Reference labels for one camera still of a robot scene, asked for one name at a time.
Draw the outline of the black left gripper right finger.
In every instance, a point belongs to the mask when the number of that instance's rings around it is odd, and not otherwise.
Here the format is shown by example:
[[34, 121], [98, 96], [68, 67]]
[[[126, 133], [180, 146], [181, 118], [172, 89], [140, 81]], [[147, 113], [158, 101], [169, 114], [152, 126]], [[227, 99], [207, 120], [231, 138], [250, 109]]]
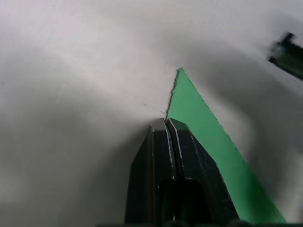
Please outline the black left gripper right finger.
[[239, 219], [219, 168], [188, 126], [169, 118], [177, 166], [177, 217], [188, 224], [227, 224]]

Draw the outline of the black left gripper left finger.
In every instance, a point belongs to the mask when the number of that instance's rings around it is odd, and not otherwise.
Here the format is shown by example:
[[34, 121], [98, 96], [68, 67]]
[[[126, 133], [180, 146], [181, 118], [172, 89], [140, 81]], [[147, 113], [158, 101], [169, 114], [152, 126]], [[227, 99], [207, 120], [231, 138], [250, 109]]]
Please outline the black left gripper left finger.
[[134, 157], [128, 183], [125, 224], [161, 225], [173, 216], [177, 178], [172, 140], [163, 118], [152, 123]]

